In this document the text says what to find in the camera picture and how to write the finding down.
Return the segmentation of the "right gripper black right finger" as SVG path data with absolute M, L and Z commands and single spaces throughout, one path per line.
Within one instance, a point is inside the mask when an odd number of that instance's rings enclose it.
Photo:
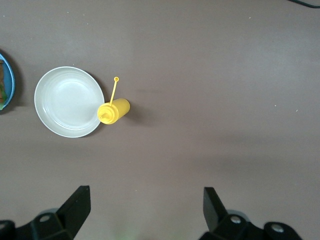
M 228 213 L 213 187 L 203 190 L 203 215 L 208 231 L 201 240 L 300 240 L 300 235 L 282 222 L 267 222 L 259 228 L 237 213 Z

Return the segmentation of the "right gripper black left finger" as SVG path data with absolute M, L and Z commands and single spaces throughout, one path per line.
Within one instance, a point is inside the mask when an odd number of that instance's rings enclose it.
M 91 212 L 91 193 L 81 185 L 58 209 L 45 210 L 25 225 L 0 221 L 2 240 L 73 240 Z

